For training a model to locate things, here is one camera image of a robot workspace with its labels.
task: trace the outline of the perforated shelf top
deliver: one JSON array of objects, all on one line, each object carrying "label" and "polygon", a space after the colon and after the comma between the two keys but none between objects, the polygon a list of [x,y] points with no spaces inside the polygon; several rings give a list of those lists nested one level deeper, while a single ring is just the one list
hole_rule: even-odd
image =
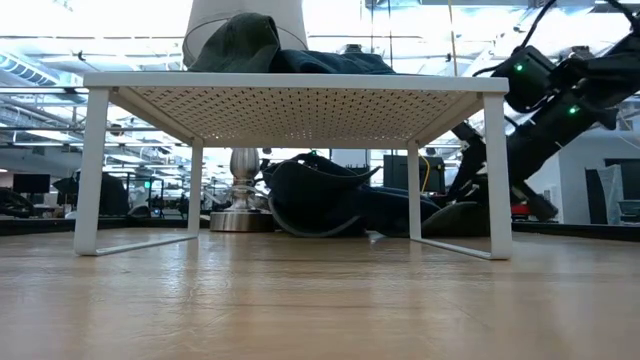
[{"label": "perforated shelf top", "polygon": [[504,79],[425,76],[98,73],[85,86],[182,141],[207,147],[404,148],[482,108]]}]

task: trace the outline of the floor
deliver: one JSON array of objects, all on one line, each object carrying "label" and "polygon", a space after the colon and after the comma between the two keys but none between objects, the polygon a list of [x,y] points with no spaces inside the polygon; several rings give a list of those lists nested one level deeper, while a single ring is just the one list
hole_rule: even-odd
[{"label": "floor", "polygon": [[488,262],[375,236],[203,231],[101,258],[69,233],[0,238],[0,358],[638,358],[640,245],[516,240]]}]

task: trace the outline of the white metal frame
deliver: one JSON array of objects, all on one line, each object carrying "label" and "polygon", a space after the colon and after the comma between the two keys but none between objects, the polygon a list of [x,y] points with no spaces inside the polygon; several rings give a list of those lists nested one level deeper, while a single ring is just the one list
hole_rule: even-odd
[{"label": "white metal frame", "polygon": [[[198,236],[200,223],[200,188],[202,178],[203,147],[335,147],[356,149],[406,148],[409,153],[410,228],[411,239],[429,245],[477,256],[484,259],[508,259],[511,256],[511,218],[507,178],[507,155],[503,128],[503,95],[508,91],[505,79],[449,78],[424,76],[363,76],[363,75],[302,75],[302,74],[203,74],[186,72],[165,73],[94,73],[85,77],[90,89],[82,159],[82,176],[78,201],[78,218],[74,236],[74,249],[79,255],[106,255],[140,249]],[[233,139],[204,142],[198,134],[172,119],[134,90],[144,87],[247,87],[247,88],[331,88],[331,89],[385,89],[419,91],[464,92],[457,103],[449,107],[418,134],[406,141],[342,141],[311,140],[300,144],[282,139],[278,143],[263,143],[259,138],[234,143]],[[96,246],[99,194],[104,154],[104,134],[107,125],[107,107],[113,102],[141,117],[169,135],[191,144],[191,192],[189,203],[188,236],[172,240],[145,242],[106,249]],[[485,109],[487,167],[489,173],[491,252],[486,253],[438,241],[422,239],[420,231],[418,149],[453,128],[475,112]]]}]

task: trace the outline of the white lamp shade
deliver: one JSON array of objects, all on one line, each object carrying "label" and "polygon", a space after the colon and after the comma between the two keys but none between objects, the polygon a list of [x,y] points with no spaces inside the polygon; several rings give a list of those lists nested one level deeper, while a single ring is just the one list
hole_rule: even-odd
[{"label": "white lamp shade", "polygon": [[307,49],[302,0],[193,0],[184,39],[185,62],[195,61],[207,40],[227,20],[246,12],[271,16],[283,49]]}]

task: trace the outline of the silver base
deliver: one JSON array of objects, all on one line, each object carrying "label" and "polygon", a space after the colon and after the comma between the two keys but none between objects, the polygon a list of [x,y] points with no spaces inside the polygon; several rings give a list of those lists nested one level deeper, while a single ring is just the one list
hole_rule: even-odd
[{"label": "silver base", "polygon": [[212,212],[211,226],[215,232],[273,232],[273,215],[262,213]]}]

